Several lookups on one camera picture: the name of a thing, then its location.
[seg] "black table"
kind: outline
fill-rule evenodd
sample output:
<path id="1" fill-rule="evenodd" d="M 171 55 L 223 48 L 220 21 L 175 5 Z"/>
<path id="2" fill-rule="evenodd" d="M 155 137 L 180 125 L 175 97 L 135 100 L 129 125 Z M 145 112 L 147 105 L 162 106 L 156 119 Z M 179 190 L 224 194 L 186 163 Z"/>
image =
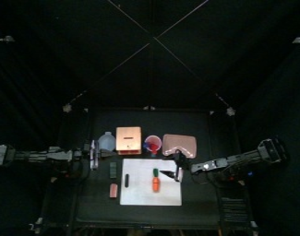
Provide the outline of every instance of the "black table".
<path id="1" fill-rule="evenodd" d="M 192 163 L 222 158 L 238 153 L 238 142 L 232 119 L 223 112 L 148 112 L 148 111 L 95 111 L 89 138 L 97 139 L 105 131 L 115 135 L 116 127 L 139 126 L 141 140 L 145 136 L 163 134 L 194 136 L 196 139 L 196 157 Z M 108 163 L 117 163 L 120 183 L 121 159 L 128 156 L 112 156 L 100 160 L 99 169 L 89 173 L 77 195 L 75 223 L 81 226 L 105 228 L 155 228 L 155 229 L 216 229 L 219 211 L 216 192 L 203 175 L 187 173 L 182 179 L 180 206 L 120 206 L 117 198 L 108 198 Z M 143 152 L 133 158 L 148 158 Z"/>

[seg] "green object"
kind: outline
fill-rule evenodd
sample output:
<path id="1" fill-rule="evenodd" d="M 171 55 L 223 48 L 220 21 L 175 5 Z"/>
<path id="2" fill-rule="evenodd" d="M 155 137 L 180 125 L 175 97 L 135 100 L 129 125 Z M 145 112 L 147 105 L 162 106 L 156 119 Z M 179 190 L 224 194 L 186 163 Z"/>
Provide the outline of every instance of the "green object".
<path id="1" fill-rule="evenodd" d="M 156 168 L 152 169 L 152 175 L 154 175 L 154 177 L 158 177 L 158 169 Z"/>

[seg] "orange box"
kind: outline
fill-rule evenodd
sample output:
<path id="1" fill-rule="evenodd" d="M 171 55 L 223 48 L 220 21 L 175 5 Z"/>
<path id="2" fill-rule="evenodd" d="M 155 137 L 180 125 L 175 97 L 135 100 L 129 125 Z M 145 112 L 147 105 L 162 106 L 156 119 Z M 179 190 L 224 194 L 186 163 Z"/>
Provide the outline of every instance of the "orange box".
<path id="1" fill-rule="evenodd" d="M 116 151 L 119 155 L 136 155 L 141 153 L 140 127 L 116 128 Z"/>

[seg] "small orange item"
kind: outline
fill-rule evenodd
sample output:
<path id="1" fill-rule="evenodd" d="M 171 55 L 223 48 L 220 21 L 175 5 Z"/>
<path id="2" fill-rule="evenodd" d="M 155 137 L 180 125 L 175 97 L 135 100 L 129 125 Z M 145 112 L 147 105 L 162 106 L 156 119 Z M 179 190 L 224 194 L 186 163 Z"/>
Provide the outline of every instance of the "small orange item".
<path id="1" fill-rule="evenodd" d="M 160 182 L 158 179 L 158 169 L 152 170 L 152 174 L 154 174 L 154 177 L 152 177 L 152 181 L 151 181 L 151 187 L 152 187 L 152 191 L 158 192 L 159 191 L 159 182 Z"/>

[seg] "black wall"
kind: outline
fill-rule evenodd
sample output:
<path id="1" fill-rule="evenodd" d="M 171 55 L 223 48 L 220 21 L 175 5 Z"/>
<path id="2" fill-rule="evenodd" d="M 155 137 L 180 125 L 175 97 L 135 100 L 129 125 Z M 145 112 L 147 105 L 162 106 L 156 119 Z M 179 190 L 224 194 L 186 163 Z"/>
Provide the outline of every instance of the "black wall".
<path id="1" fill-rule="evenodd" d="M 250 197 L 262 235 L 300 235 L 300 45 L 236 112 L 242 150 L 278 135 L 287 163 L 257 169 Z"/>

